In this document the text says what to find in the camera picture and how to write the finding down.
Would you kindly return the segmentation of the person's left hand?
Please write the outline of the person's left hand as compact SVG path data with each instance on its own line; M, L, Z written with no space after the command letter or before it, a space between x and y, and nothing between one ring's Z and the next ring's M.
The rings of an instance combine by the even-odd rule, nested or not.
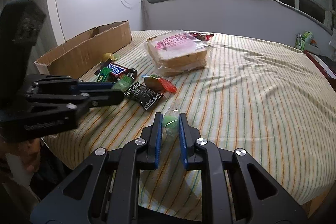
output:
M41 140L34 139L22 143L7 143L1 138L1 158L7 154L18 156L28 173L34 173L41 163Z

